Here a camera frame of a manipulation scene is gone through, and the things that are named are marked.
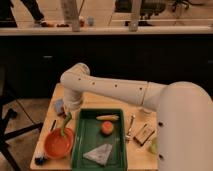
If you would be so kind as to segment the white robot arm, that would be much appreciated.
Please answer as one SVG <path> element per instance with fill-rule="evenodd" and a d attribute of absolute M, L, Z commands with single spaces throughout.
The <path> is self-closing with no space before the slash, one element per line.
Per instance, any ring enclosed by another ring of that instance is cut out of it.
<path fill-rule="evenodd" d="M 77 63 L 60 77 L 71 111 L 91 92 L 156 113 L 158 171 L 213 171 L 213 99 L 199 85 L 93 77 Z"/>

